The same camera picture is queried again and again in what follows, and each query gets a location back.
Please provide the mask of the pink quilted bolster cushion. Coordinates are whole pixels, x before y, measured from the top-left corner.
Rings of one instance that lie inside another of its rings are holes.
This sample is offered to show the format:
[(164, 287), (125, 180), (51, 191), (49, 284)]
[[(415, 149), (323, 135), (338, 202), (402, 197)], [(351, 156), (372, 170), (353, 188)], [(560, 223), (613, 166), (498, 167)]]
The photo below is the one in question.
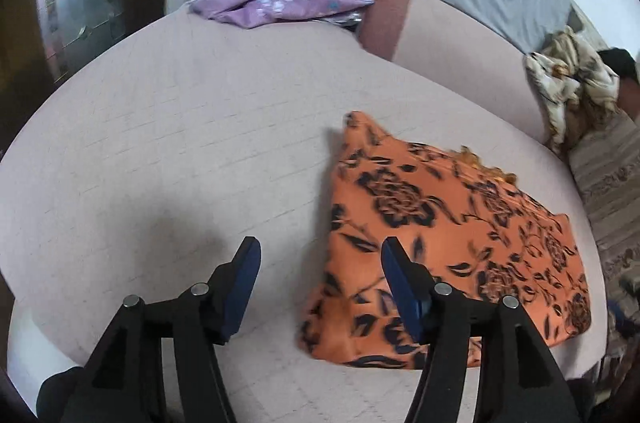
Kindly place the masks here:
[(530, 138), (549, 138), (523, 53), (446, 2), (374, 0), (364, 13), (358, 42), (368, 53), (460, 94)]

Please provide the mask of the orange black floral blouse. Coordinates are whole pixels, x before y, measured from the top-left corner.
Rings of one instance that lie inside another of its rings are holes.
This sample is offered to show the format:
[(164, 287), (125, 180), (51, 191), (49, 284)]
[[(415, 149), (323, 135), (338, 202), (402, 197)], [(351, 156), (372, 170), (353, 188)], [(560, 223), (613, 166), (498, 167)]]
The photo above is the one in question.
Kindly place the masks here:
[(423, 367), (426, 350), (407, 334), (383, 273), (389, 237), (471, 299), (516, 297), (549, 346), (590, 328), (570, 220), (471, 152), (397, 139), (352, 112), (331, 198), (329, 259), (298, 333), (311, 357), (356, 368)]

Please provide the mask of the black garment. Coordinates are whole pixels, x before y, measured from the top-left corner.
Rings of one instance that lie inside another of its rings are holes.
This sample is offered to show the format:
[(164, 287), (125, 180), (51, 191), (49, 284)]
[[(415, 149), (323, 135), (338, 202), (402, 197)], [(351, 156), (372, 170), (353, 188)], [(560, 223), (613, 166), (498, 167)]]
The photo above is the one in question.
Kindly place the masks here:
[(638, 83), (637, 63), (631, 54), (622, 48), (610, 48), (598, 52), (602, 62), (620, 79), (632, 79)]

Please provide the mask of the striped floral side cushion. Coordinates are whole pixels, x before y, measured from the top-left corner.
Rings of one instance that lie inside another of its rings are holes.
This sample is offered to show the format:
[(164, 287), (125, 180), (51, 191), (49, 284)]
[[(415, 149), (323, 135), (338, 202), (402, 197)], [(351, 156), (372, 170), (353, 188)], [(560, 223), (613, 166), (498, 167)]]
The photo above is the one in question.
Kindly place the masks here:
[(617, 114), (582, 137), (568, 161), (597, 243), (606, 296), (622, 303), (620, 280), (639, 271), (639, 126)]

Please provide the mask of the cream brown floral blanket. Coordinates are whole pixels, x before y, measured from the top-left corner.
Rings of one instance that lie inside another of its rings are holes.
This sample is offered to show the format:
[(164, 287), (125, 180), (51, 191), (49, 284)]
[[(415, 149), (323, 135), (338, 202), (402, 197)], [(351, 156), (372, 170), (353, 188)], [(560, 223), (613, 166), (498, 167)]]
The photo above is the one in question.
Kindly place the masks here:
[(570, 26), (526, 54), (524, 68), (544, 108), (548, 148), (559, 157), (620, 113), (620, 76)]

